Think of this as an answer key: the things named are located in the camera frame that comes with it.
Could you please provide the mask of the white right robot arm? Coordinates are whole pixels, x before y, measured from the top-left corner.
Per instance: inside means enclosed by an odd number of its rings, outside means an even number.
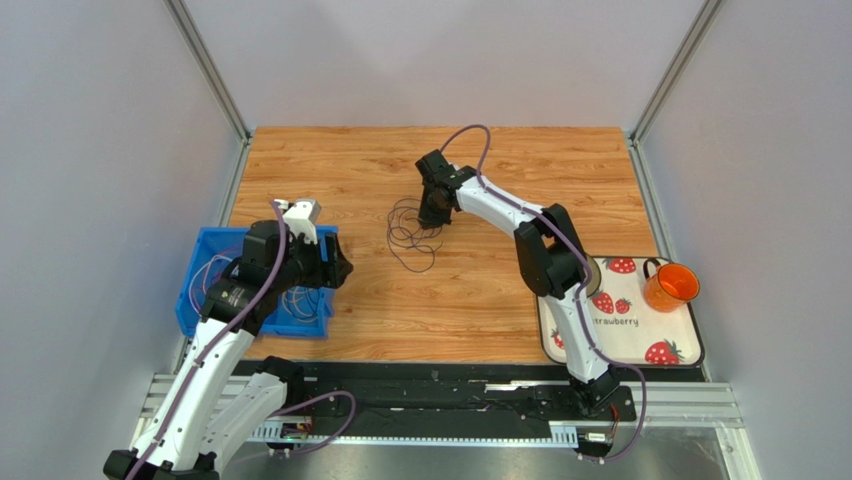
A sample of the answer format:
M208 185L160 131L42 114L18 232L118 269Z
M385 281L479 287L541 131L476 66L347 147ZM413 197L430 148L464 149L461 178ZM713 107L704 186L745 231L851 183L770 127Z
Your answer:
M587 294L592 270L567 210L523 201L478 170L452 165L438 150L415 166L423 185L421 226L449 225L453 212L465 212L514 239L521 277L547 305L564 342L575 401L585 414L606 409L619 381L593 329Z

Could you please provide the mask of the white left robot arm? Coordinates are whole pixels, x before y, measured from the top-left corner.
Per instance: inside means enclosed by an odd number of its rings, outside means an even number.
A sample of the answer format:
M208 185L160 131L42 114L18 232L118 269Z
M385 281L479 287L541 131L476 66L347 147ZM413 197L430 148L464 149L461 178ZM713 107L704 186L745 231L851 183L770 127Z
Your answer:
M238 398L214 408L233 369L294 287L340 288L354 267L330 226L264 220L241 231L238 255L206 291L188 357L151 425L128 450L112 451L109 479L218 479L249 434L304 385L299 364L264 360Z

